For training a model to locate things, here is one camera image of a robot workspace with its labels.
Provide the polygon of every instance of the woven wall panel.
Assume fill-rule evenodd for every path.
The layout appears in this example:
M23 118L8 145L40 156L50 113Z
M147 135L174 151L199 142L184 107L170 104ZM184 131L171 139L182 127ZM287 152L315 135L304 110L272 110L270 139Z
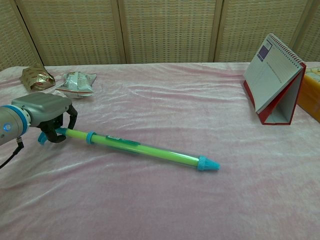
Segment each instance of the woven wall panel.
M110 0L18 0L18 5L44 65L121 63Z
M226 0L215 62L250 62L269 33L289 47L307 0Z
M14 66L31 66L38 59L19 24L15 6L9 1L0 1L0 71Z
M215 6L214 0L120 0L127 61L207 62Z
M304 61L320 62L320 4L295 51Z

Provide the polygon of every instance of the blue ring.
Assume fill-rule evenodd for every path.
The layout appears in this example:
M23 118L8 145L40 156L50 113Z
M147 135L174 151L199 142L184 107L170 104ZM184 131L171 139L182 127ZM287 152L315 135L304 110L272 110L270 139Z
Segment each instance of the blue ring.
M91 142L92 135L96 135L96 133L94 131L91 131L91 132L88 132L88 134L86 135L85 141L87 144L93 144Z
M205 170L205 163L206 163L206 157L205 156L199 156L198 166L196 169L199 171Z
M28 128L28 123L27 123L27 119L26 119L25 115L24 115L18 108L15 108L14 106L4 105L4 106L2 106L2 107L11 109L11 110L14 111L16 114L18 114L18 116L20 117L20 119L21 119L21 121L22 121L22 124L23 124L23 130L22 130L22 133L20 134L20 136L22 136L23 134L25 134L26 131L27 131L27 128Z

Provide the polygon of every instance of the blue ring handle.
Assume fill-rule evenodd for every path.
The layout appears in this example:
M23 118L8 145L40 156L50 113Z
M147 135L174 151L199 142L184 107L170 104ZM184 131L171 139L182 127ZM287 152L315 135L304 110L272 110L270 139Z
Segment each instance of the blue ring handle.
M85 141L87 144L93 144L93 142L91 142L91 138L92 135L97 135L94 131L88 132L88 134L86 135Z
M26 133L27 128L28 128L28 123L27 123L27 119L25 117L25 115L18 109L15 108L14 106L10 106L10 105L4 105L2 107L11 109L12 111L14 111L16 114L18 114L18 116L20 117L21 121L22 121L22 125L23 125L23 130L22 133L20 134L20 136L22 136L23 134Z
M40 136L38 137L38 143L40 143L41 145L45 145L45 142L48 140L47 136L45 135L45 133L42 131Z

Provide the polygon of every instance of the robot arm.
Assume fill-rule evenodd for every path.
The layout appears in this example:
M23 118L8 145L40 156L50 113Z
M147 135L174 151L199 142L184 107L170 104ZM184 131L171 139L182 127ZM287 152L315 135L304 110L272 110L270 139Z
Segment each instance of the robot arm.
M21 136L29 127L40 128L52 143L62 142L66 137L57 135L55 130L63 125L64 112L70 115L68 128L73 129L78 113L66 97L37 92L14 99L11 105L0 106L0 146L17 138L22 149Z

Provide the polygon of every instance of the spiral binding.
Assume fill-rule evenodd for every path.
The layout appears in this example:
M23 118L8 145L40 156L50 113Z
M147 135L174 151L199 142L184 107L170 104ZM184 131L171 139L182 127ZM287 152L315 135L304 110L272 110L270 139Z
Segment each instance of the spiral binding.
M297 54L295 54L289 47L287 47L276 35L273 33L269 33L268 35L275 43L277 43L287 54L290 55L296 62L304 63L304 61L298 57Z

